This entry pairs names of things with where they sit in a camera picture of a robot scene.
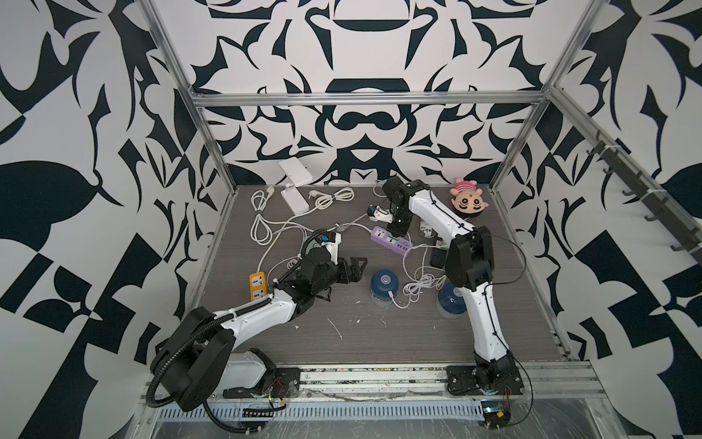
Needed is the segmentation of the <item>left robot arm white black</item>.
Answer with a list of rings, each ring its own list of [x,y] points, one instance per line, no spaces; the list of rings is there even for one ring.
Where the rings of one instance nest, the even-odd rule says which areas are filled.
[[[318,299],[328,301],[335,284],[359,282],[367,258],[332,258],[310,250],[264,298],[227,310],[191,310],[151,363],[153,375],[144,400],[152,408],[174,402],[184,412],[201,406],[216,391],[234,349],[264,331],[299,318]]]

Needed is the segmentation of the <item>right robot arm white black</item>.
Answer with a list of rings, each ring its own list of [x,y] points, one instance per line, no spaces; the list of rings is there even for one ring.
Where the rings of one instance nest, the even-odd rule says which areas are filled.
[[[447,369],[447,391],[454,396],[468,394],[517,395],[524,388],[517,360],[509,349],[495,310],[492,234],[477,228],[446,207],[420,180],[408,183],[391,177],[382,186],[389,210],[369,209],[369,215],[388,225],[388,231],[402,236],[412,219],[428,223],[449,244],[444,272],[466,304],[473,331],[475,366]]]

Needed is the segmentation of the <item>blue cordless grinder front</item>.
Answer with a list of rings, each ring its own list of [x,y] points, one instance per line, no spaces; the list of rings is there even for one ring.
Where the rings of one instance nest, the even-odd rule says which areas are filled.
[[[460,289],[450,282],[447,282],[437,294],[435,307],[438,313],[446,319],[460,318],[467,311]]]

